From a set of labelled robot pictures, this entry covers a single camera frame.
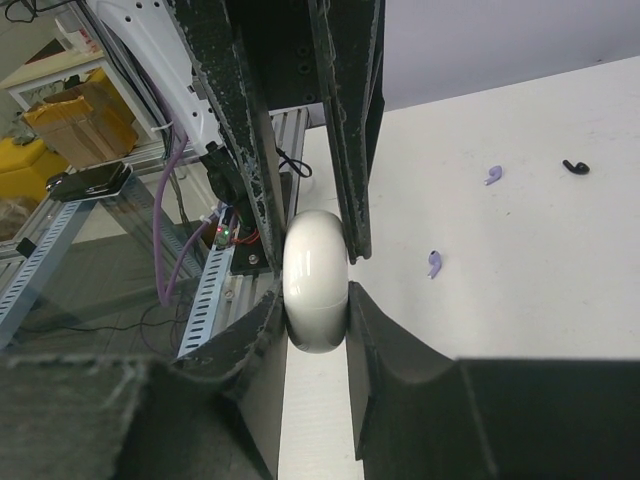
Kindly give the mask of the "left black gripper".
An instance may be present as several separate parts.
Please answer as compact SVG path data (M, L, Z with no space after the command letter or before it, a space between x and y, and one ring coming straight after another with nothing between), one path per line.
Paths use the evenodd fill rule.
M238 163L272 270L282 270L285 215L267 106L311 105L319 95L348 258L370 258L385 2L176 1L172 16Z

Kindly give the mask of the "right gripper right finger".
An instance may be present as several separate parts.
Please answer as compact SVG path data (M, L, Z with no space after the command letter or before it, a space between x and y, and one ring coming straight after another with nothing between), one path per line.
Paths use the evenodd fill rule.
M355 456L369 479L635 479L639 365L457 359L349 286Z

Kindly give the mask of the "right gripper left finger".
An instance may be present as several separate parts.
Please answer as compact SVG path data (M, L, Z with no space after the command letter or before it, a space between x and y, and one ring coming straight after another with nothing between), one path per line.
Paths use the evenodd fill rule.
M287 340L280 279L184 357L7 355L5 479L274 479Z

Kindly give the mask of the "white earbud case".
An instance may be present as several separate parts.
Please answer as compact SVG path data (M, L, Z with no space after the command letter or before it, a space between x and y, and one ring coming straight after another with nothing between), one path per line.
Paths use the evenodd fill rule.
M340 345L346 333L348 283L340 219L324 210L296 215L283 255L283 299L296 348L323 354Z

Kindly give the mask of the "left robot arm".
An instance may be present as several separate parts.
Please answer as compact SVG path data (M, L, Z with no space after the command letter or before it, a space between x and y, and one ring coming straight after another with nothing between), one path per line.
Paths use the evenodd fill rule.
M371 256L368 184L384 113L382 1L92 1L168 104L274 269L286 216L273 111L324 112L351 262Z

